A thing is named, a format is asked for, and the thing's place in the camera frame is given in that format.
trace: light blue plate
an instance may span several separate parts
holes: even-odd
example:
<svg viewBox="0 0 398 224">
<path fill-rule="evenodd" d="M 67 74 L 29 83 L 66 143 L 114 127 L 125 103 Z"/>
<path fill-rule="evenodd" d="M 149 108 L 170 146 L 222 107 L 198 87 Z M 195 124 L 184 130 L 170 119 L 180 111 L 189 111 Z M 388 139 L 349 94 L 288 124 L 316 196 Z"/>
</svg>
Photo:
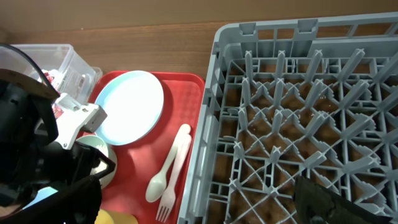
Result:
<svg viewBox="0 0 398 224">
<path fill-rule="evenodd" d="M 108 115 L 95 134 L 108 144 L 129 144 L 156 125 L 163 110 L 163 88 L 149 72 L 126 72 L 103 88 L 95 104 Z"/>
</svg>

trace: clear plastic container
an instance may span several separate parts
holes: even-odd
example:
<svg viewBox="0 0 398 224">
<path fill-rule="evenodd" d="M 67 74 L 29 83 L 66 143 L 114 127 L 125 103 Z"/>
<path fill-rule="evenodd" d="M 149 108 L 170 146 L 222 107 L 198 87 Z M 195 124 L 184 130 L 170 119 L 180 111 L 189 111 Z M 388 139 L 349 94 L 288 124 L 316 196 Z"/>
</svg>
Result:
<svg viewBox="0 0 398 224">
<path fill-rule="evenodd" d="M 70 44 L 16 44 L 42 70 L 56 70 L 60 80 L 55 89 L 68 93 L 80 103 L 86 103 L 95 83 L 102 76 L 99 68 L 90 67 Z M 36 80 L 39 75 L 33 67 L 17 53 L 0 48 L 0 68 L 28 75 Z"/>
</svg>

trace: dish rack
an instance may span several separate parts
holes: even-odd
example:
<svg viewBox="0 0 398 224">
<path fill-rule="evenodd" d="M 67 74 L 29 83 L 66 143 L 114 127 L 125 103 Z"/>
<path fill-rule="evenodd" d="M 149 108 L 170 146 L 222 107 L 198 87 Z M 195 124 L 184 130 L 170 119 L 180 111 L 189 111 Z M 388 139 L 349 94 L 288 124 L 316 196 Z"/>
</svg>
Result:
<svg viewBox="0 0 398 224">
<path fill-rule="evenodd" d="M 220 28 L 178 223 L 298 223 L 298 175 L 398 221 L 397 33 L 397 12 Z"/>
</svg>

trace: spoon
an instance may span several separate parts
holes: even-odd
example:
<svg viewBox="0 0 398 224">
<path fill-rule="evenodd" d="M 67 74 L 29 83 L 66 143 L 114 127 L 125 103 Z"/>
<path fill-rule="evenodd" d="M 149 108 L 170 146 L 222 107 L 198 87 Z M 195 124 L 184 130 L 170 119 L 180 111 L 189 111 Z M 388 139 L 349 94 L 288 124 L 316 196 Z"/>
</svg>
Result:
<svg viewBox="0 0 398 224">
<path fill-rule="evenodd" d="M 153 176 L 153 178 L 151 178 L 151 180 L 149 181 L 147 192 L 145 194 L 145 198 L 148 202 L 155 202 L 162 196 L 167 185 L 166 173 L 169 170 L 170 165 L 175 158 L 175 155 L 177 154 L 177 149 L 179 145 L 181 145 L 182 143 L 181 140 L 183 140 L 183 138 L 181 138 L 181 136 L 189 134 L 190 131 L 191 127 L 188 124 L 181 125 L 180 129 L 178 130 L 172 147 L 170 148 L 170 152 L 167 155 L 167 158 L 163 164 L 163 167 L 161 168 L 159 173 Z"/>
</svg>

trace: fork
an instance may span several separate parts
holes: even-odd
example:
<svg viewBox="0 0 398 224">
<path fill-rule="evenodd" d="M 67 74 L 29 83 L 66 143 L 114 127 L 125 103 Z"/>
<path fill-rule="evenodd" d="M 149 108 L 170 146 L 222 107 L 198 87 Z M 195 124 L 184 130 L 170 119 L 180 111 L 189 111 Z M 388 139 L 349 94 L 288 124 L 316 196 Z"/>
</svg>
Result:
<svg viewBox="0 0 398 224">
<path fill-rule="evenodd" d="M 162 195 L 159 208 L 157 210 L 157 221 L 166 222 L 173 209 L 175 203 L 175 184 L 177 183 L 178 175 L 180 174 L 182 165 L 184 164 L 185 158 L 188 154 L 191 141 L 192 137 L 189 134 L 181 136 L 181 145 L 179 145 L 178 147 L 177 156 L 175 158 L 172 169 L 172 175 L 170 177 L 170 182 Z"/>
</svg>

